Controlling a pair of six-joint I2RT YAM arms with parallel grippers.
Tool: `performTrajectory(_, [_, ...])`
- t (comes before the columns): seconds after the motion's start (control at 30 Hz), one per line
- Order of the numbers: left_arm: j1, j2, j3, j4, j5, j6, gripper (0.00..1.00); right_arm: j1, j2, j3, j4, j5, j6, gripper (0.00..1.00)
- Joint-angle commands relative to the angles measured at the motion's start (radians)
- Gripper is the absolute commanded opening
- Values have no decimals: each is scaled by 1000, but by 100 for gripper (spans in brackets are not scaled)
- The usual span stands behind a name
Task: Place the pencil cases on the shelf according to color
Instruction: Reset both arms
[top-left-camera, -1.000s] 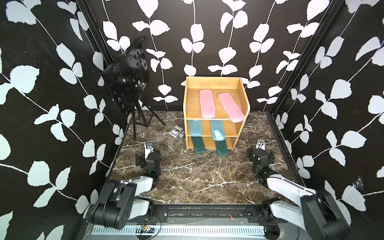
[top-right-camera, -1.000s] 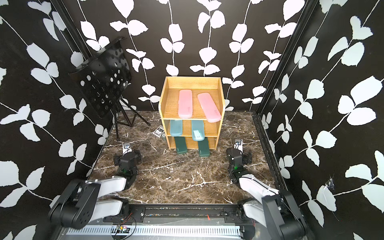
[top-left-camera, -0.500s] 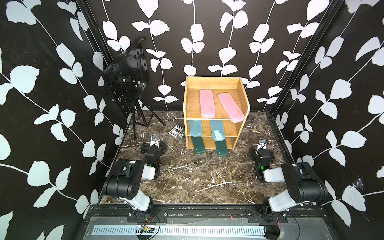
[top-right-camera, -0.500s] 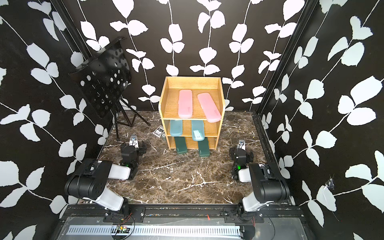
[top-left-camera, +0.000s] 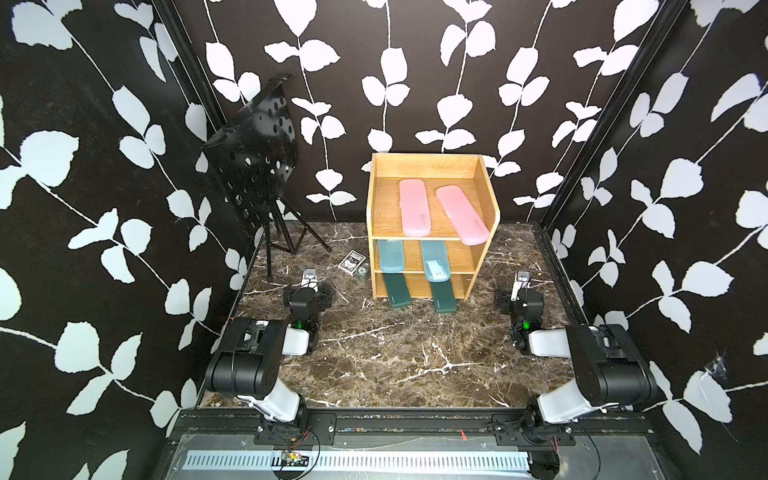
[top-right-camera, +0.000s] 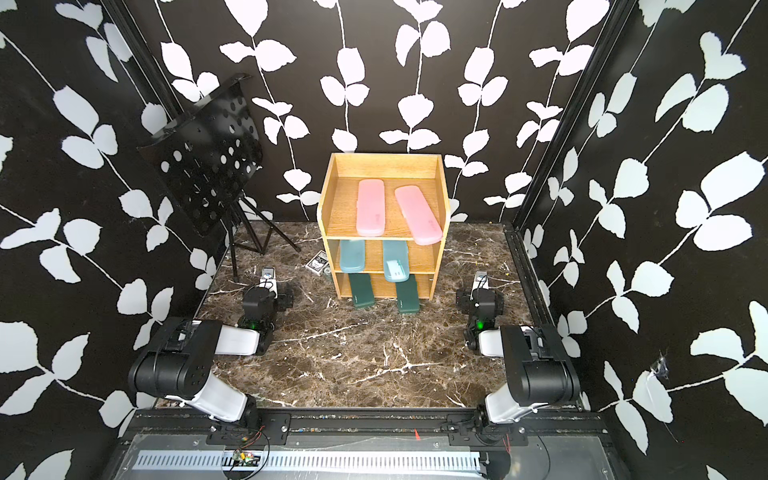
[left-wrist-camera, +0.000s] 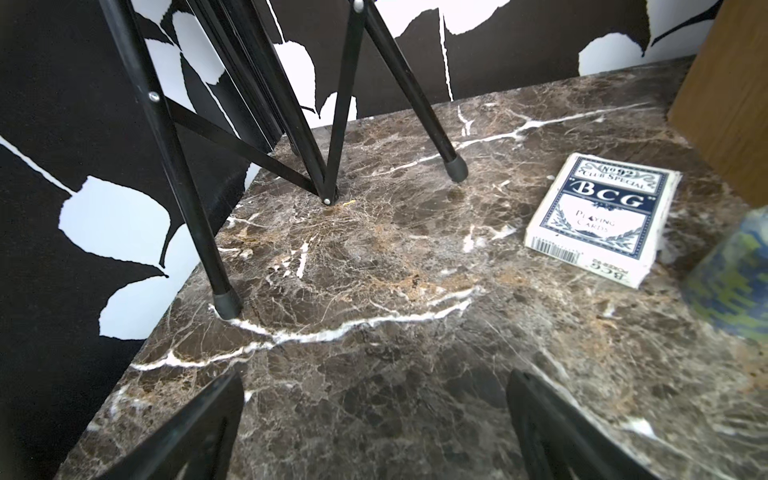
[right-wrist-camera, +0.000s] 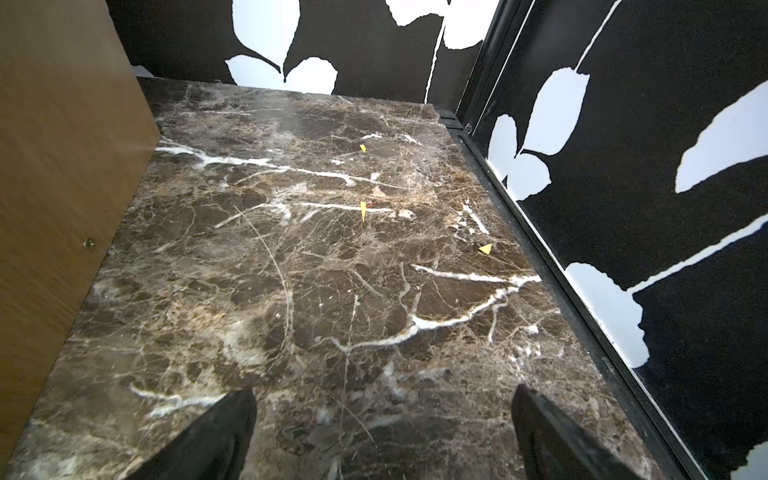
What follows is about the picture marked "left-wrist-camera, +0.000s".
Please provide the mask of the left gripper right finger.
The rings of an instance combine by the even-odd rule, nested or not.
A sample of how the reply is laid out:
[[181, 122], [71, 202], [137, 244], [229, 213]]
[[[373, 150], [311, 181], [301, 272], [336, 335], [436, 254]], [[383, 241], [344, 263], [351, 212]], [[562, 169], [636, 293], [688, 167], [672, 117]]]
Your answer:
[[530, 479], [654, 479], [539, 377], [510, 373], [506, 399]]

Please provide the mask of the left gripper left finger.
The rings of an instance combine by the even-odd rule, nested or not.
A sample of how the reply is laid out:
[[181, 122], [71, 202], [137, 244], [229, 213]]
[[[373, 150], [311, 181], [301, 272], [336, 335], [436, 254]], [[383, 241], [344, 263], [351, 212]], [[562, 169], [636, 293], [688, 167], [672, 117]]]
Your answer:
[[225, 479], [245, 404], [241, 376], [211, 382], [102, 479]]

